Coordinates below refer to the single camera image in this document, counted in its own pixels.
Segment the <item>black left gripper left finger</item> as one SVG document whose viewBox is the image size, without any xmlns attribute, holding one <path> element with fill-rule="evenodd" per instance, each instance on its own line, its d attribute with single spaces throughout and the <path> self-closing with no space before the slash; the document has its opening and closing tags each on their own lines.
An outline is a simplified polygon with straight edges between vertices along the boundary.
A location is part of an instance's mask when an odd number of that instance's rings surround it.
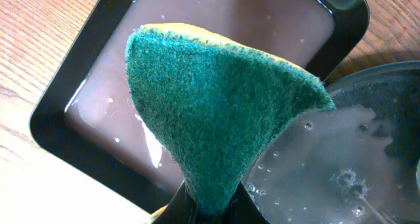
<svg viewBox="0 0 420 224">
<path fill-rule="evenodd" d="M 197 216 L 197 205 L 183 181 L 170 203 L 151 215 L 151 224 L 196 224 Z"/>
</svg>

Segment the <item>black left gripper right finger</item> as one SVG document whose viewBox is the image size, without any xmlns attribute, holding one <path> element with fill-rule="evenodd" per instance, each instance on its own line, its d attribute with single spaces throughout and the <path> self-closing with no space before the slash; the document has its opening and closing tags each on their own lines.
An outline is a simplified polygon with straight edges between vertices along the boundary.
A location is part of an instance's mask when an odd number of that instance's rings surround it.
<svg viewBox="0 0 420 224">
<path fill-rule="evenodd" d="M 228 224 L 268 224 L 260 213 L 248 192 L 238 184 L 228 206 Z"/>
</svg>

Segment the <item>green yellow sponge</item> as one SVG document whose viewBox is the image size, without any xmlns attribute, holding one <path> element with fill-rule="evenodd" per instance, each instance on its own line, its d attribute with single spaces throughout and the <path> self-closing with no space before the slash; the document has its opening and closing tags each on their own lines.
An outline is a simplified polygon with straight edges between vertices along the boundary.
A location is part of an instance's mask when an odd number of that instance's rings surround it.
<svg viewBox="0 0 420 224">
<path fill-rule="evenodd" d="M 297 116 L 335 105 L 300 66 L 203 28 L 145 24 L 125 50 L 131 100 L 206 217 Z"/>
</svg>

